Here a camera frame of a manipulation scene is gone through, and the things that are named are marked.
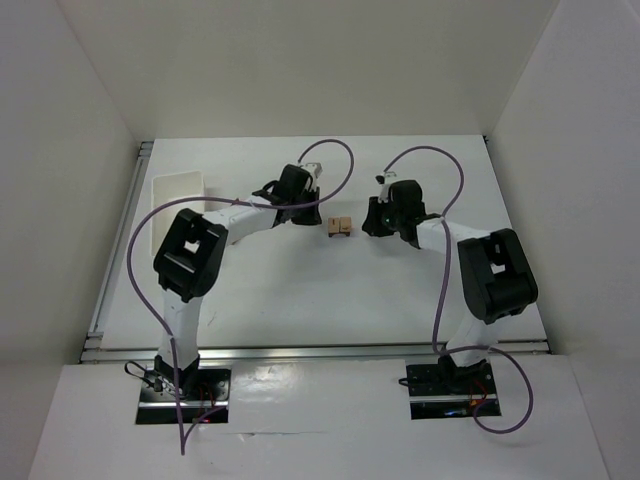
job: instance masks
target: purple cable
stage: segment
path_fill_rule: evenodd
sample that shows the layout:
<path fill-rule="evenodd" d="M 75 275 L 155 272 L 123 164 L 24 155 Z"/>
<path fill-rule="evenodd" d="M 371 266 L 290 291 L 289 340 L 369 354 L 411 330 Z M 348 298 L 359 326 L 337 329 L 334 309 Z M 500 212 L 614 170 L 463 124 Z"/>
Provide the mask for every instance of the purple cable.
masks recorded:
<path fill-rule="evenodd" d="M 405 150 L 404 152 L 396 156 L 393 160 L 391 160 L 391 162 L 389 163 L 389 165 L 387 165 L 384 171 L 385 172 L 388 171 L 398 160 L 400 160 L 402 157 L 404 157 L 408 153 L 415 152 L 416 150 L 432 150 L 434 152 L 438 152 L 445 155 L 455 164 L 455 166 L 458 168 L 458 173 L 460 174 L 460 184 L 458 186 L 458 190 L 456 194 L 453 196 L 453 198 L 451 199 L 451 201 L 447 204 L 447 206 L 442 211 L 442 228 L 444 228 L 445 238 L 446 238 L 446 248 L 445 248 L 445 255 L 444 255 L 444 258 L 445 258 L 444 274 L 442 275 L 442 286 L 440 287 L 440 296 L 438 298 L 438 305 L 436 307 L 435 318 L 433 320 L 433 333 L 431 335 L 431 347 L 433 348 L 433 352 L 438 356 L 451 355 L 452 353 L 466 352 L 470 350 L 496 352 L 504 356 L 516 367 L 516 369 L 522 376 L 522 379 L 524 380 L 524 383 L 527 387 L 527 393 L 529 395 L 529 405 L 522 419 L 512 427 L 505 428 L 505 429 L 495 429 L 495 428 L 491 428 L 491 427 L 487 427 L 486 425 L 483 425 L 478 419 L 478 412 L 480 411 L 480 408 L 482 408 L 483 405 L 485 405 L 488 402 L 483 402 L 478 404 L 473 409 L 473 413 L 472 413 L 473 419 L 476 422 L 476 424 L 486 432 L 494 433 L 497 435 L 515 432 L 516 430 L 519 430 L 520 428 L 522 428 L 522 426 L 524 426 L 524 424 L 529 421 L 529 418 L 533 413 L 533 387 L 531 386 L 529 377 L 527 377 L 527 374 L 523 370 L 522 366 L 517 362 L 517 360 L 511 354 L 505 352 L 504 350 L 500 350 L 498 348 L 491 347 L 491 346 L 469 345 L 466 347 L 452 348 L 450 350 L 447 350 L 445 346 L 445 347 L 442 347 L 442 349 L 440 350 L 438 349 L 438 333 L 440 331 L 440 322 L 442 320 L 442 312 L 444 311 L 444 303 L 447 298 L 447 289 L 449 287 L 449 277 L 451 276 L 451 256 L 452 256 L 451 230 L 449 229 L 449 225 L 445 220 L 445 215 L 449 212 L 451 207 L 453 207 L 453 205 L 456 203 L 456 201 L 460 197 L 460 194 L 462 193 L 462 188 L 464 187 L 464 171 L 462 170 L 462 166 L 460 165 L 460 162 L 458 161 L 458 159 L 455 158 L 452 154 L 450 154 L 446 150 L 442 150 L 441 148 L 432 147 L 429 145 L 420 145 L 420 146 L 411 147 Z"/>
<path fill-rule="evenodd" d="M 131 286 L 133 287 L 133 290 L 136 292 L 136 294 L 140 298 L 140 301 L 142 301 L 144 306 L 147 307 L 147 309 L 151 312 L 151 314 L 155 317 L 155 319 L 158 320 L 158 322 L 160 322 L 160 325 L 162 325 L 162 328 L 164 328 L 165 332 L 167 332 L 167 335 L 169 335 L 169 337 L 170 337 L 169 338 L 169 344 L 171 345 L 171 356 L 173 357 L 173 384 L 176 386 L 176 388 L 175 388 L 176 417 L 178 419 L 178 429 L 180 430 L 180 453 L 182 455 L 185 454 L 187 438 L 189 438 L 189 434 L 193 430 L 193 426 L 185 434 L 185 432 L 184 432 L 184 420 L 183 420 L 183 417 L 182 417 L 182 406 L 180 405 L 180 393 L 179 393 L 179 388 L 177 387 L 177 385 L 180 385 L 180 373 L 179 373 L 178 367 L 177 367 L 177 365 L 178 365 L 178 353 L 177 353 L 177 349 L 176 349 L 176 342 L 175 342 L 175 338 L 173 337 L 173 332 L 171 331 L 171 328 L 169 327 L 167 322 L 165 322 L 164 318 L 162 318 L 162 315 L 160 315 L 160 313 L 153 307 L 153 305 L 151 305 L 151 302 L 147 299 L 147 297 L 144 295 L 144 293 L 142 293 L 142 290 L 140 289 L 140 286 L 138 285 L 138 281 L 136 280 L 135 275 L 133 274 L 133 261 L 132 261 L 132 259 L 133 259 L 133 247 L 135 246 L 136 240 L 137 240 L 138 236 L 140 235 L 140 232 L 142 231 L 142 228 L 155 215 L 157 215 L 158 213 L 160 213 L 162 210 L 164 210 L 166 208 L 172 207 L 173 205 L 179 205 L 181 203 L 205 201 L 205 202 L 229 203 L 229 204 L 232 204 L 232 205 L 243 205 L 245 207 L 256 207 L 256 208 L 267 209 L 267 210 L 298 210 L 298 209 L 301 209 L 301 208 L 315 207 L 316 205 L 320 205 L 321 203 L 326 202 L 327 200 L 335 197 L 344 188 L 344 186 L 347 184 L 347 182 L 351 178 L 351 175 L 353 174 L 353 168 L 355 166 L 355 158 L 354 158 L 354 155 L 353 155 L 353 151 L 351 150 L 349 145 L 347 145 L 345 142 L 343 142 L 342 140 L 335 139 L 335 138 L 326 138 L 324 140 L 320 140 L 318 142 L 315 142 L 315 143 L 311 144 L 309 147 L 307 147 L 307 149 L 304 152 L 302 152 L 302 154 L 298 158 L 298 163 L 301 163 L 302 159 L 311 150 L 313 150 L 314 148 L 318 147 L 319 145 L 323 145 L 325 143 L 338 144 L 338 145 L 342 146 L 347 151 L 347 153 L 349 154 L 349 171 L 347 172 L 347 175 L 344 178 L 344 180 L 342 181 L 342 183 L 340 183 L 340 185 L 338 185 L 338 187 L 334 191 L 332 191 L 328 195 L 326 195 L 326 196 L 324 196 L 324 197 L 322 197 L 322 198 L 320 198 L 318 200 L 315 200 L 315 201 L 309 202 L 309 203 L 301 203 L 301 204 L 298 204 L 298 205 L 262 205 L 262 204 L 253 205 L 252 203 L 249 203 L 249 202 L 244 202 L 244 201 L 240 201 L 240 200 L 233 200 L 233 199 L 230 199 L 230 198 L 222 198 L 222 197 L 209 197 L 209 196 L 185 197 L 185 198 L 180 198 L 178 200 L 173 200 L 171 202 L 167 202 L 167 203 L 165 203 L 163 205 L 160 205 L 159 207 L 156 207 L 153 210 L 151 210 L 147 215 L 145 215 L 145 217 L 142 219 L 142 221 L 138 224 L 138 226 L 134 229 L 133 233 L 131 234 L 131 239 L 129 240 L 129 245 L 127 247 L 127 257 L 126 257 L 127 275 L 129 276 L 129 281 L 131 282 Z M 207 414 L 205 414 L 202 417 L 200 417 L 198 419 L 198 422 L 201 419 L 203 419 L 204 416 L 209 415 L 211 413 L 213 413 L 213 411 L 209 411 Z"/>

